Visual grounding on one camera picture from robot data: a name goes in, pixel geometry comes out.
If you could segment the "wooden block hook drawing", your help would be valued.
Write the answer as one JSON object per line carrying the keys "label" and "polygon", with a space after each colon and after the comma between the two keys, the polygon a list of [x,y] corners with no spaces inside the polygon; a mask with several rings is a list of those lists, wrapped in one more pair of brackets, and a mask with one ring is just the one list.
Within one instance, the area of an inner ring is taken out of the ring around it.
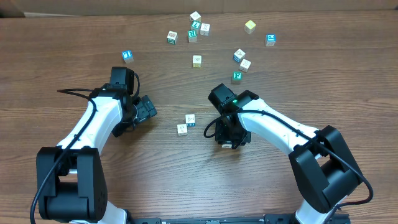
{"label": "wooden block hook drawing", "polygon": [[186,136],[188,134],[188,129],[186,124],[177,125],[177,134],[179,136]]}

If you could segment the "wooden block red U side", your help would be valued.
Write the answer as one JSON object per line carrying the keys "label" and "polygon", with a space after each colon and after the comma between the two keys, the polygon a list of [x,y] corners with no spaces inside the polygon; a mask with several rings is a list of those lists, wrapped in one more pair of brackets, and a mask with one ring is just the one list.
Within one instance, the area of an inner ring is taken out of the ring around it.
{"label": "wooden block red U side", "polygon": [[185,122],[186,122],[187,126],[195,126],[196,125],[195,115],[194,114],[186,114]]}

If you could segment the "green F wooden block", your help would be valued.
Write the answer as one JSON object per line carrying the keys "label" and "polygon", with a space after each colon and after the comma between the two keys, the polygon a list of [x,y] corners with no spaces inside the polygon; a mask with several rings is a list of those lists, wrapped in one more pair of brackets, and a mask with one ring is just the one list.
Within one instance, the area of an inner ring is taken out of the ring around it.
{"label": "green F wooden block", "polygon": [[243,74],[241,72],[234,71],[231,79],[232,84],[240,84],[243,79]]}

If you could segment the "wooden block acorn drawing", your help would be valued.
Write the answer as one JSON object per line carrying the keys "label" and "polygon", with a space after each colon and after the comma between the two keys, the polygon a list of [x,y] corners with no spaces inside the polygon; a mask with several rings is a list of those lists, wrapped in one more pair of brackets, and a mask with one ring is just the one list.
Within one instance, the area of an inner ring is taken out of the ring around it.
{"label": "wooden block acorn drawing", "polygon": [[229,148],[229,149],[231,149],[231,148],[232,148],[232,144],[222,144],[221,147],[222,147],[222,148]]}

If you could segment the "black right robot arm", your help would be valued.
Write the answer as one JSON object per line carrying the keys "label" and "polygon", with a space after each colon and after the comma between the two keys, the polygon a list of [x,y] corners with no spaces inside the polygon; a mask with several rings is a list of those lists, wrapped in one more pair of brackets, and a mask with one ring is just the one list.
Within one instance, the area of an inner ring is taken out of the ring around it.
{"label": "black right robot arm", "polygon": [[273,110],[251,91],[240,95],[220,84],[208,96],[220,113],[212,121],[216,142],[236,149],[256,133],[289,157],[304,201],[294,223],[328,223],[364,176],[341,133],[332,126],[319,130]]}

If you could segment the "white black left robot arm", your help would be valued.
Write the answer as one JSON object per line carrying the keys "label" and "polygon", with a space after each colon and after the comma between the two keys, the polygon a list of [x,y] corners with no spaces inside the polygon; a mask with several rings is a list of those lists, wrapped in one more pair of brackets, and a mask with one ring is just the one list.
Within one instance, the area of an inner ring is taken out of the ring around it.
{"label": "white black left robot arm", "polygon": [[67,137],[37,153],[31,223],[36,211],[44,220],[62,223],[133,223],[128,210],[108,200],[100,154],[110,135],[119,137],[157,114],[139,90],[137,73],[126,67],[113,67],[110,81],[88,96],[82,88],[63,90],[86,98],[88,106]]}

